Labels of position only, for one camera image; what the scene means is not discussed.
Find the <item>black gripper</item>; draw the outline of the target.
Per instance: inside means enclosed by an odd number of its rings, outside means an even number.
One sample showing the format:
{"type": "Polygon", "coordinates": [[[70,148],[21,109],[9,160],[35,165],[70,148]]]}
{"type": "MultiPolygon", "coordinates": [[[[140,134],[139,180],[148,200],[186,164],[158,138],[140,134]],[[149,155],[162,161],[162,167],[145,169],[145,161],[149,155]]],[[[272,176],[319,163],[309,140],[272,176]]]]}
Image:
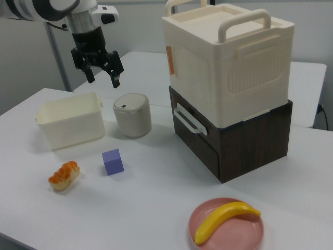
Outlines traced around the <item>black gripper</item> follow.
{"type": "Polygon", "coordinates": [[[110,76],[113,87],[118,88],[120,86],[120,74],[124,71],[124,68],[117,51],[111,53],[106,51],[102,28],[98,27],[85,33],[73,33],[72,37],[76,45],[71,50],[74,65],[84,72],[88,83],[95,81],[88,54],[98,54],[101,56],[100,68],[110,76]]]}

